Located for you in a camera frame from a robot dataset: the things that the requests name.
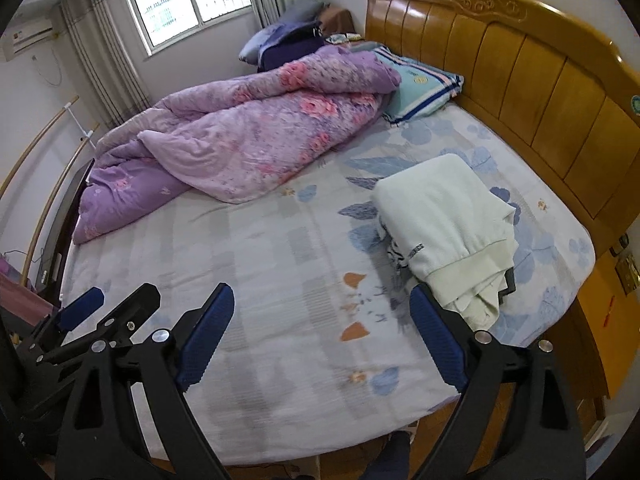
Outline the cream white knit sweater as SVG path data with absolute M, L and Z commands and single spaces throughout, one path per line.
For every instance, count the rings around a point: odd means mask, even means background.
M 516 209 L 456 154 L 376 182 L 372 203 L 414 278 L 472 330 L 497 322 L 498 281 L 514 268 Z

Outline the lower wooden ballet bar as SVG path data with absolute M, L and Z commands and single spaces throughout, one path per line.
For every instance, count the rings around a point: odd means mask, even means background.
M 34 255 L 38 245 L 38 240 L 40 239 L 44 224 L 47 220 L 47 216 L 50 214 L 52 206 L 56 200 L 56 196 L 58 196 L 58 193 L 61 191 L 63 183 L 70 173 L 70 170 L 72 170 L 73 166 L 75 165 L 76 160 L 79 158 L 84 148 L 92 141 L 92 136 L 99 130 L 100 127 L 101 124 L 99 122 L 96 122 L 87 133 L 84 133 L 82 135 L 82 138 L 80 139 L 76 150 L 73 152 L 72 157 L 68 162 L 66 162 L 66 165 L 58 175 L 58 178 L 55 180 L 54 185 L 51 188 L 47 200 L 42 207 L 42 211 L 40 212 L 40 216 L 37 220 L 34 232 L 32 233 L 32 238 L 30 239 L 29 246 L 25 255 L 20 281 L 20 285 L 23 287 L 27 285 L 28 274 L 30 267 L 34 263 Z

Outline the wooden ballet bar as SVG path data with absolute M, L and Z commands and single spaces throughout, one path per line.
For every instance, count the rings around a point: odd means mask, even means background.
M 26 146 L 24 151 L 22 151 L 22 154 L 18 156 L 17 161 L 14 162 L 14 165 L 12 166 L 12 168 L 4 178 L 0 188 L 0 198 L 2 198 L 4 194 L 6 194 L 6 190 L 12 183 L 16 174 L 18 173 L 18 170 L 21 169 L 21 166 L 23 166 L 24 162 L 26 162 L 26 159 L 28 159 L 28 156 L 32 154 L 32 151 L 38 146 L 38 144 L 49 133 L 49 131 L 62 119 L 62 117 L 66 113 L 70 113 L 72 111 L 73 105 L 76 102 L 78 102 L 79 99 L 80 99 L 80 96 L 78 96 L 78 94 L 76 94 L 76 96 L 73 96 L 69 101 L 65 103 L 63 107 L 61 107 L 56 112 L 56 114 L 46 123 L 46 125 L 43 128 L 41 128 L 40 131 L 32 138 L 32 140 Z
M 58 175 L 58 178 L 55 180 L 54 185 L 51 188 L 47 200 L 42 207 L 42 211 L 40 212 L 40 216 L 37 220 L 34 232 L 32 233 L 32 238 L 30 239 L 29 246 L 25 255 L 20 281 L 20 285 L 23 287 L 27 285 L 28 274 L 30 267 L 34 263 L 34 255 L 38 245 L 38 240 L 40 239 L 44 224 L 47 220 L 47 216 L 50 214 L 52 206 L 56 200 L 56 196 L 58 196 L 58 193 L 61 191 L 63 183 L 70 173 L 70 170 L 72 170 L 73 166 L 75 165 L 76 160 L 79 158 L 84 148 L 92 141 L 92 136 L 99 130 L 100 127 L 101 124 L 99 122 L 96 122 L 87 133 L 84 133 L 82 135 L 82 138 L 80 139 L 76 150 L 73 152 L 72 157 L 68 162 L 66 162 L 66 165 Z

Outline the white patterned bed sheet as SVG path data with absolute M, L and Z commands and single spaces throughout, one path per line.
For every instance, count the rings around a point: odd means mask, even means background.
M 492 330 L 525 346 L 558 322 L 593 269 L 587 230 L 498 136 L 449 104 L 377 122 L 272 193 L 242 205 L 186 192 L 70 251 L 61 298 L 91 287 L 114 307 L 144 283 L 160 308 L 136 333 L 170 327 L 229 284 L 235 311 L 186 393 L 228 466 L 348 448 L 454 400 L 416 333 L 407 286 L 375 227 L 377 180 L 455 154 L 516 208 L 516 289 Z

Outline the black white patterned garment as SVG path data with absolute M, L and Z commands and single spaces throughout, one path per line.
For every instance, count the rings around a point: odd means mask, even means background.
M 377 216 L 376 219 L 376 232 L 378 237 L 386 244 L 386 254 L 390 259 L 390 264 L 395 271 L 396 278 L 394 278 L 394 286 L 407 287 L 409 281 L 413 278 L 413 274 L 409 268 L 409 263 L 405 256 L 399 250 L 399 247 L 393 237 L 388 232 L 381 216 Z M 497 298 L 498 305 L 503 304 L 504 298 L 513 294 L 516 291 L 514 268 L 510 268 L 504 272 L 501 280 L 498 281 Z

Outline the purple floral comforter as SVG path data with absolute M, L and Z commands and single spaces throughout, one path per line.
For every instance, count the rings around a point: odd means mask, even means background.
M 73 241 L 128 226 L 190 188 L 228 204 L 256 200 L 374 122 L 400 83 L 373 52 L 327 46 L 165 96 L 96 144 Z

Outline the upper wooden ballet bar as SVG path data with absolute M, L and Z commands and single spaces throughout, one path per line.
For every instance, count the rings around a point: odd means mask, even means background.
M 22 154 L 18 156 L 17 161 L 14 162 L 14 165 L 12 166 L 12 168 L 4 178 L 0 188 L 0 198 L 2 198 L 4 194 L 6 194 L 6 190 L 12 183 L 16 174 L 18 173 L 18 170 L 21 169 L 21 166 L 23 166 L 24 162 L 26 162 L 26 159 L 28 159 L 28 156 L 32 154 L 32 151 L 38 146 L 38 144 L 49 133 L 49 131 L 62 119 L 62 117 L 66 113 L 70 113 L 72 111 L 73 105 L 76 102 L 78 102 L 79 99 L 80 99 L 80 96 L 78 96 L 78 94 L 76 94 L 76 96 L 73 96 L 69 101 L 65 103 L 63 107 L 61 107 L 56 112 L 56 114 L 46 123 L 46 125 L 43 128 L 41 128 L 40 131 L 32 138 L 32 140 L 26 146 L 24 151 L 22 151 Z

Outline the grey striped left curtain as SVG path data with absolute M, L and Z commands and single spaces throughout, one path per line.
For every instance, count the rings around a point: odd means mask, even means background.
M 78 75 L 106 128 L 150 106 L 149 92 L 130 60 L 106 0 L 60 0 L 53 8 L 56 31 L 70 45 Z

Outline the dark purple bag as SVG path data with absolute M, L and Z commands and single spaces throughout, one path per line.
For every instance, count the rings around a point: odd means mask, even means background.
M 262 30 L 257 53 L 260 72 L 316 52 L 324 46 L 320 21 L 276 23 Z

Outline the wooden bed headboard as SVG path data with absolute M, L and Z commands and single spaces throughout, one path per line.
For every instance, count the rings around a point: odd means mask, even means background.
M 639 76 L 611 40 L 537 0 L 368 0 L 366 36 L 461 75 L 457 102 L 607 252 L 639 213 Z

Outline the blue striped pillow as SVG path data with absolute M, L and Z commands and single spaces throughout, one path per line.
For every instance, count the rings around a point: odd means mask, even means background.
M 431 115 L 463 90 L 461 75 L 393 54 L 386 47 L 377 47 L 373 52 L 401 78 L 383 113 L 392 125 Z

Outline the grey blue pillows pile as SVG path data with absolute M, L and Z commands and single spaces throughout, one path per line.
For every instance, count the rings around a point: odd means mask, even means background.
M 271 70 L 320 48 L 323 44 L 319 0 L 296 0 L 273 24 L 258 30 L 238 58 L 260 70 Z

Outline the wooden nightstand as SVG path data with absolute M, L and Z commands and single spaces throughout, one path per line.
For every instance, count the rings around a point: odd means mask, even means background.
M 340 6 L 327 6 L 320 12 L 319 21 L 322 35 L 326 37 L 356 32 L 352 14 Z

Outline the white wall air conditioner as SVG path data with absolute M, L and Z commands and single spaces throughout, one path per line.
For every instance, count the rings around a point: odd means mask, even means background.
M 9 28 L 1 36 L 1 61 L 9 62 L 36 44 L 51 40 L 53 36 L 53 25 L 48 18 Z

